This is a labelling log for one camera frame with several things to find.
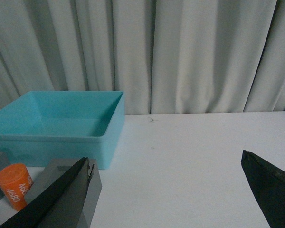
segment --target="white tabletop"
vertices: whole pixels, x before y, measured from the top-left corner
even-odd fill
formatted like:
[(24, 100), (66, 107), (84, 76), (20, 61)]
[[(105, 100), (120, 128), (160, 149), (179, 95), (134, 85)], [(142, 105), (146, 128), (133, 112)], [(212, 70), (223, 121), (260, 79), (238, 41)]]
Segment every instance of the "white tabletop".
[(244, 149), (285, 171), (285, 112), (126, 116), (91, 227), (269, 228)]

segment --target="printed number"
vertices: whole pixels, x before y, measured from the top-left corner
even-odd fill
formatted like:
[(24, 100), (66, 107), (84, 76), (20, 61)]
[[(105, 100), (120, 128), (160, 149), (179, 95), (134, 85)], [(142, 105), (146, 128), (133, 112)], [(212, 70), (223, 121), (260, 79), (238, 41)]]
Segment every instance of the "printed number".
[(11, 189), (7, 189), (7, 192), (9, 194), (9, 197), (14, 201), (14, 202), (19, 202), (20, 198), (18, 197), (18, 195), (15, 193), (14, 190)]
[(29, 190), (29, 188), (25, 184), (20, 184), (19, 189), (20, 189), (22, 195), (25, 195)]
[(30, 184), (30, 186), (32, 186), (32, 184), (33, 184), (33, 180), (31, 179), (30, 176), (28, 176), (28, 183)]

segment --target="orange cylinder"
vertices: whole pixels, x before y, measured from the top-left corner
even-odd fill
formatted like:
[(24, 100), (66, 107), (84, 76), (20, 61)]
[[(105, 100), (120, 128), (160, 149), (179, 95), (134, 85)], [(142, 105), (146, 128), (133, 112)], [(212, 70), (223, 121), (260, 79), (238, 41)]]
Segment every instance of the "orange cylinder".
[(24, 195), (32, 185), (33, 180), (24, 164), (13, 164), (0, 171), (0, 187), (17, 211), (27, 205)]

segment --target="plastic bin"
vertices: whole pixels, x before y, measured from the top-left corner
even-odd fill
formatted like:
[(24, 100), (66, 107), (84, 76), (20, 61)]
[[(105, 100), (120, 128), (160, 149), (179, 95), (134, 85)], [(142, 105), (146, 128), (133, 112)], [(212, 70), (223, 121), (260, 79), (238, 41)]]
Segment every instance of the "plastic bin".
[(40, 167), (88, 157), (103, 170), (123, 124), (122, 91), (32, 91), (0, 110), (0, 151), (11, 163)]

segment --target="white curtain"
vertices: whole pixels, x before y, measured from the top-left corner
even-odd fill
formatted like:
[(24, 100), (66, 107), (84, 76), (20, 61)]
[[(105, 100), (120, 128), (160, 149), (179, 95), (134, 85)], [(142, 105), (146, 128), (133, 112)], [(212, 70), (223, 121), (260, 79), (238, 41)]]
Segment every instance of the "white curtain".
[(285, 0), (0, 0), (0, 109), (124, 90), (127, 114), (285, 110)]

